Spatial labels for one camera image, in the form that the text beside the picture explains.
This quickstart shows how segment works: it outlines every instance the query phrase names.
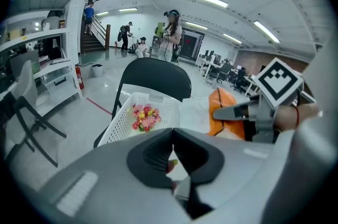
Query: fire extinguisher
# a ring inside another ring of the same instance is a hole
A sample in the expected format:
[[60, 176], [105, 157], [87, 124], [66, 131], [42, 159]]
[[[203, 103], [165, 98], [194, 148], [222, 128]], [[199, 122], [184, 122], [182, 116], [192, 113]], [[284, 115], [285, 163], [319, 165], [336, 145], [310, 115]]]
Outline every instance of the fire extinguisher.
[[78, 78], [78, 82], [79, 82], [79, 85], [80, 85], [80, 89], [83, 90], [85, 88], [85, 85], [83, 84], [80, 67], [75, 66], [75, 71], [76, 71], [76, 76]]

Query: vr headset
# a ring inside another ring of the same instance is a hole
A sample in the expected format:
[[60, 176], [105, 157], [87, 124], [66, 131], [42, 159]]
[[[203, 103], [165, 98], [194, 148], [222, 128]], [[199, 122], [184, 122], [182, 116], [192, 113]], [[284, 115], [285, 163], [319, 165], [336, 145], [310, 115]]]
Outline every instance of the vr headset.
[[170, 17], [170, 16], [178, 16], [180, 17], [180, 13], [178, 10], [171, 10], [170, 12], [164, 12], [164, 16]]

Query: red line on floor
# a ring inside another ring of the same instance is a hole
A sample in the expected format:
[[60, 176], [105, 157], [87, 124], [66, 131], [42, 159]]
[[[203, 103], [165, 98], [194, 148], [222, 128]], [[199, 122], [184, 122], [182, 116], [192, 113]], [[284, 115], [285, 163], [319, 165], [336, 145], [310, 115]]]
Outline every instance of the red line on floor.
[[101, 107], [99, 104], [95, 103], [93, 100], [91, 100], [90, 98], [86, 98], [89, 102], [91, 102], [92, 104], [94, 104], [95, 106], [97, 106], [98, 108], [102, 109], [104, 112], [108, 113], [109, 115], [112, 115], [111, 112], [109, 112], [108, 110], [106, 110], [105, 108]]

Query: woman with vr headset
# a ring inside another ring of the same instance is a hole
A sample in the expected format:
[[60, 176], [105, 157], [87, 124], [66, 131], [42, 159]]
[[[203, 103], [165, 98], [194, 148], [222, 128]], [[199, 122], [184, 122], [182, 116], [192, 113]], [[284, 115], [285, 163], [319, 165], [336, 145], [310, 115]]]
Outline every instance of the woman with vr headset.
[[171, 62], [174, 45], [178, 45], [181, 40], [182, 27], [179, 25], [180, 13], [171, 10], [164, 13], [168, 17], [168, 26], [164, 30], [163, 42], [159, 46], [158, 58], [162, 61]]

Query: trash bin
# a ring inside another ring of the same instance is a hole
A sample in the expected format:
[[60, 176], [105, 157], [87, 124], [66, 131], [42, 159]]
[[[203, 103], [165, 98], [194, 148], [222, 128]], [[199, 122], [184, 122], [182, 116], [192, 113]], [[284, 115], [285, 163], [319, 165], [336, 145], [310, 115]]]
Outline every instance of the trash bin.
[[104, 68], [100, 64], [95, 64], [91, 67], [95, 78], [102, 77], [104, 74]]

